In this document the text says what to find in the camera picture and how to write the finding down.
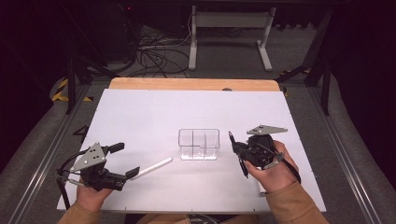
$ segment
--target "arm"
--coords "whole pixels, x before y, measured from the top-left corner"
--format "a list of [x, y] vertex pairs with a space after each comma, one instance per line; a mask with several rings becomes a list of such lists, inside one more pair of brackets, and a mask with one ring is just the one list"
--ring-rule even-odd
[[112, 189], [95, 190], [78, 186], [76, 202], [64, 213], [58, 224], [99, 223], [100, 209]]
[[[274, 145], [298, 171], [285, 145], [277, 141]], [[267, 191], [267, 202], [278, 223], [328, 223], [284, 162], [267, 170], [259, 170], [248, 161], [245, 165]]]

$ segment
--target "black strap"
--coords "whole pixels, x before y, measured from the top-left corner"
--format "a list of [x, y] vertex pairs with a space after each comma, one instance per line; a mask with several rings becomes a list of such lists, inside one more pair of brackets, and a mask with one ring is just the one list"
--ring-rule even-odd
[[61, 179], [57, 179], [56, 183], [58, 184], [58, 188], [62, 193], [62, 197], [64, 198], [64, 206], [66, 207], [66, 210], [70, 208], [70, 202], [69, 202], [69, 197], [67, 196], [66, 189], [64, 187], [64, 182], [62, 182]]
[[282, 160], [283, 162], [285, 162], [286, 166], [289, 168], [289, 170], [294, 174], [294, 176], [297, 178], [297, 181], [301, 184], [301, 177], [299, 175], [299, 173], [297, 172], [296, 168], [294, 168], [294, 166], [292, 166], [288, 161], [286, 161], [285, 159]]

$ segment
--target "triangular metal plate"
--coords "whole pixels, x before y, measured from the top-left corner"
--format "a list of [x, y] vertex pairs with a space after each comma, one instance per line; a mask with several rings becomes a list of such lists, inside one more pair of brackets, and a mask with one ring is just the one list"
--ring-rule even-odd
[[105, 154], [103, 153], [102, 147], [99, 145], [99, 143], [95, 143], [76, 162], [76, 164], [70, 169], [70, 171], [71, 172], [79, 171], [105, 161], [106, 158], [105, 158]]
[[265, 134], [269, 134], [269, 133], [285, 133], [287, 131], [288, 131], [288, 129], [286, 129], [286, 128], [278, 128], [278, 127], [260, 125], [250, 131], [247, 131], [247, 134], [265, 135]]

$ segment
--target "black equipment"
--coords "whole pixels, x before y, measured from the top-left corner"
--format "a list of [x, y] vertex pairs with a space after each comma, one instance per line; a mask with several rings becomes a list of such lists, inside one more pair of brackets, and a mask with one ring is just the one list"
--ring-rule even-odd
[[[121, 191], [124, 184], [128, 179], [139, 174], [140, 167], [136, 167], [125, 173], [125, 175], [117, 175], [110, 173], [106, 168], [106, 155], [108, 152], [115, 153], [124, 149], [123, 143], [118, 143], [110, 147], [101, 147], [99, 143], [94, 144], [90, 148], [80, 151], [79, 153], [70, 157], [62, 166], [57, 170], [58, 187], [64, 197], [64, 204], [66, 209], [70, 207], [70, 202], [67, 197], [64, 183], [69, 181], [72, 184], [76, 184], [82, 187], [94, 188], [96, 190], [101, 189], [116, 189]], [[83, 155], [76, 164], [65, 170], [64, 167], [76, 157]], [[81, 181], [69, 179], [65, 173], [76, 174], [81, 176]]]
[[233, 146], [233, 152], [238, 156], [244, 176], [248, 178], [248, 169], [244, 161], [249, 161], [252, 165], [260, 167], [262, 170], [269, 169], [283, 161], [290, 171], [301, 183], [297, 170], [284, 159], [282, 152], [278, 152], [274, 147], [274, 140], [269, 133], [286, 132], [287, 129], [260, 125], [247, 133], [253, 134], [247, 143], [235, 142], [233, 134], [229, 132]]

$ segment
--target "metal rail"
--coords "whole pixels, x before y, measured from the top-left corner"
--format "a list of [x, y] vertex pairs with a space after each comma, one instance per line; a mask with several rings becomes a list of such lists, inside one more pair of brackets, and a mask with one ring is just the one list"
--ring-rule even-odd
[[49, 149], [47, 150], [46, 155], [43, 157], [43, 160], [38, 165], [37, 170], [35, 171], [32, 179], [30, 180], [29, 186], [26, 191], [23, 193], [20, 202], [18, 203], [14, 213], [12, 214], [8, 224], [14, 223], [22, 223], [26, 214], [28, 213], [33, 201], [35, 200], [35, 196], [43, 184], [47, 173], [50, 170], [50, 167], [55, 160], [56, 155], [62, 145], [64, 140], [64, 135], [67, 132], [73, 117], [75, 116], [81, 102], [84, 100], [84, 97], [90, 87], [88, 85], [83, 85], [81, 89], [78, 91], [78, 98], [76, 106], [70, 112], [70, 114], [66, 114], [64, 120], [62, 121], [62, 125], [53, 138]]
[[331, 117], [326, 116], [320, 106], [320, 96], [318, 91], [315, 88], [307, 89], [312, 100], [315, 102], [319, 114], [321, 115], [324, 123], [326, 124], [330, 137], [332, 138], [332, 141], [334, 143], [334, 153], [337, 156], [337, 159], [339, 160], [341, 167], [344, 170], [344, 173], [346, 174], [346, 179], [348, 180], [349, 185], [352, 188], [353, 193], [355, 194], [355, 197], [358, 201], [359, 206], [361, 207], [361, 211], [363, 212], [367, 223], [382, 223], [366, 192], [366, 189], [361, 182], [359, 174], [355, 170], [355, 167], [353, 166], [352, 161], [350, 160], [347, 151], [341, 142], [338, 132], [334, 128]]

